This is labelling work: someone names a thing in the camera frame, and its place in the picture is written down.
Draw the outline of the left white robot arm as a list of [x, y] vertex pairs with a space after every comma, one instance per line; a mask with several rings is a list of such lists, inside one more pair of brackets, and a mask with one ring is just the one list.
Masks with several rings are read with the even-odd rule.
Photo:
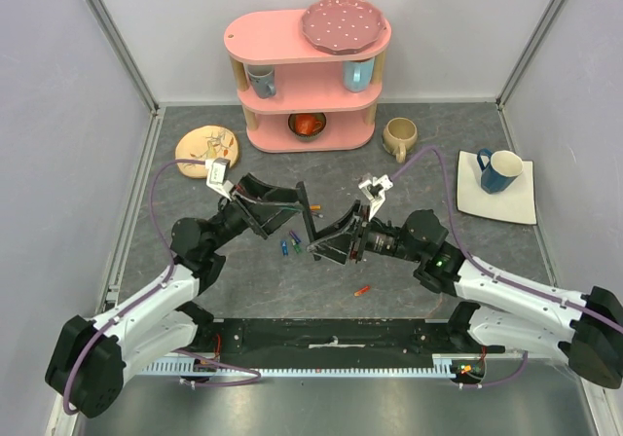
[[246, 230], [268, 238], [309, 209], [303, 183], [283, 188], [246, 174], [225, 189], [212, 217], [173, 224], [165, 244], [169, 262], [156, 279], [96, 317], [76, 315], [64, 323], [45, 382], [61, 396], [65, 413], [97, 417], [151, 362], [186, 346], [210, 347], [213, 316], [194, 300], [225, 265], [219, 249]]

